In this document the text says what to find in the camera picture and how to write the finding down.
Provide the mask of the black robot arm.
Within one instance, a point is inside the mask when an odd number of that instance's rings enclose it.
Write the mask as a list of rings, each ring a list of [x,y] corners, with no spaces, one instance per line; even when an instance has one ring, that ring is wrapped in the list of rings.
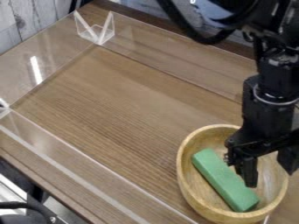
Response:
[[[257,159],[276,152],[288,174],[299,169],[299,0],[253,0],[241,17],[253,36],[257,74],[243,82],[239,130],[228,137],[227,163],[245,186],[257,185]]]

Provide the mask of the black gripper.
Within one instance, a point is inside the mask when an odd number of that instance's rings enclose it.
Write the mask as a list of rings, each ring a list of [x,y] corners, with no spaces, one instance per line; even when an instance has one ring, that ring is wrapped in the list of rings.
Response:
[[[283,104],[260,91],[259,78],[252,76],[243,83],[243,124],[228,137],[228,165],[245,186],[257,187],[257,158],[277,152],[276,161],[288,175],[299,169],[299,128],[292,128],[295,104]]]

